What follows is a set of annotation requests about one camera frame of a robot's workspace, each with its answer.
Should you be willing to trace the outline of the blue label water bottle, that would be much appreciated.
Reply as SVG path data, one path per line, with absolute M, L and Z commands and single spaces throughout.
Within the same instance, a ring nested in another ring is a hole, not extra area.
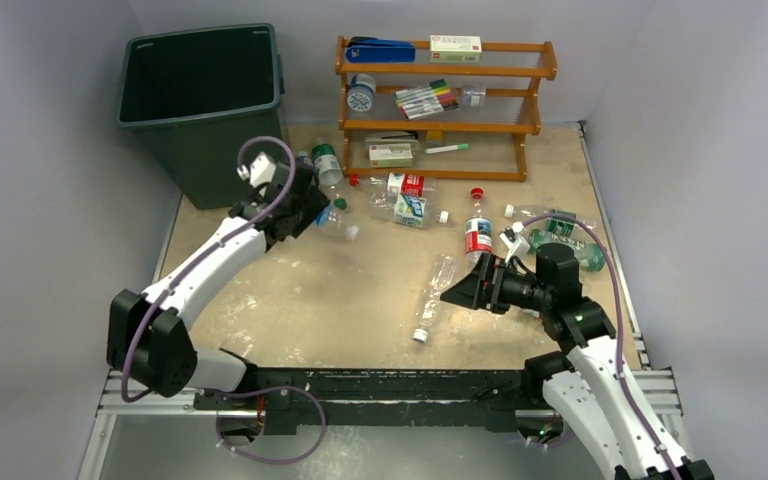
M 355 241 L 360 227 L 345 219 L 343 212 L 329 203 L 314 220 L 315 227 L 332 237 Z

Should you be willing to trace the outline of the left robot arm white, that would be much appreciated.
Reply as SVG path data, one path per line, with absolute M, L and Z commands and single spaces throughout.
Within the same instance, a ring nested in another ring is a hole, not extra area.
M 181 265 L 135 293 L 128 289 L 112 300 L 106 361 L 149 391 L 172 397 L 185 388 L 218 390 L 232 408 L 257 399 L 252 363 L 224 349 L 199 350 L 189 331 L 214 297 L 243 268 L 276 243 L 298 237 L 325 210 L 312 165 L 299 162 L 291 173 L 277 165 L 265 179 L 264 162 L 214 234 Z

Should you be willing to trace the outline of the red label bottle lake picture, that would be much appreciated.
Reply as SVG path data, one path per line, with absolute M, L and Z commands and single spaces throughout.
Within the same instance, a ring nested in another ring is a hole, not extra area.
M 482 254 L 493 251 L 492 224 L 487 217 L 484 191 L 475 187 L 470 191 L 472 207 L 464 223 L 464 252 L 469 265 L 475 265 Z

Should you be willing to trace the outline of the clear unlabelled crushed bottle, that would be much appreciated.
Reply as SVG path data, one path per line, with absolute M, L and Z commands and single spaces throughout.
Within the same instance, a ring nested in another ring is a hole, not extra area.
M 436 257 L 414 310 L 415 329 L 412 339 L 415 342 L 428 342 L 430 330 L 444 310 L 440 296 L 455 280 L 458 265 L 458 259 L 450 254 Z

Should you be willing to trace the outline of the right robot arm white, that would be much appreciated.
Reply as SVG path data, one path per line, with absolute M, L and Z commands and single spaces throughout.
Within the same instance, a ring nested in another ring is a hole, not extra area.
M 606 479 L 711 479 L 656 415 L 627 368 L 620 333 L 605 310 L 582 293 L 579 262 L 562 244 L 538 248 L 536 269 L 483 253 L 442 301 L 493 313 L 536 311 L 556 352 L 526 361 L 524 399 L 551 406 L 581 441 Z

